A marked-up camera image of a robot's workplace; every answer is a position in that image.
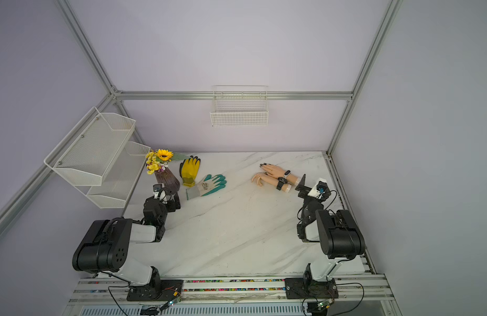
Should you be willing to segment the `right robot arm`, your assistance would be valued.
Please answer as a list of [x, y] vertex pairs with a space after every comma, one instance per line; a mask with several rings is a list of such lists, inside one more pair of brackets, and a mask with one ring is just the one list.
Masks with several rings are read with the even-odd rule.
[[298, 197], [303, 200], [298, 211], [297, 237], [304, 243], [320, 244], [323, 257], [307, 264], [304, 271], [306, 285], [316, 282], [330, 282], [342, 264], [363, 255], [365, 239], [353, 218], [346, 209], [333, 211], [323, 203], [332, 195], [327, 180], [319, 178], [310, 188], [302, 176], [296, 186]]

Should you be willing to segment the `black wrist watch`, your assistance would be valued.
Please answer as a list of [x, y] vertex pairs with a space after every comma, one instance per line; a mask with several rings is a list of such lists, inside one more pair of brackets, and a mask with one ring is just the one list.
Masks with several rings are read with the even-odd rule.
[[288, 181], [284, 177], [279, 177], [276, 189], [281, 191], [284, 185], [288, 185]]

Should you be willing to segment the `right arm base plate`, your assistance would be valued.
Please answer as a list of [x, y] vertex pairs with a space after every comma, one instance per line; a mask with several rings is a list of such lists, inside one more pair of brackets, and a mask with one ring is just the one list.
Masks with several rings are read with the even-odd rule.
[[318, 282], [312, 280], [306, 284], [302, 278], [284, 279], [285, 292], [288, 300], [316, 298], [337, 299], [339, 297], [335, 282]]

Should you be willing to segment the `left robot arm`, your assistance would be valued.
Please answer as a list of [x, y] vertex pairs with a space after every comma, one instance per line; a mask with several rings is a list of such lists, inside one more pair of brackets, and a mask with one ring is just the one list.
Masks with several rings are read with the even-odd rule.
[[132, 244], [162, 241], [169, 213], [181, 208], [178, 194], [154, 186], [156, 192], [143, 204], [143, 219], [124, 217], [94, 221], [72, 257], [76, 271], [103, 273], [127, 282], [132, 287], [161, 284], [157, 268], [147, 266], [129, 254]]

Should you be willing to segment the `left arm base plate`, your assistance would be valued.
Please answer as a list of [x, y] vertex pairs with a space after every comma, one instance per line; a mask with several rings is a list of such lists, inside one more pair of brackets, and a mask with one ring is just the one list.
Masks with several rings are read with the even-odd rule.
[[184, 281], [180, 279], [161, 280], [140, 287], [130, 287], [128, 302], [170, 302], [181, 296]]

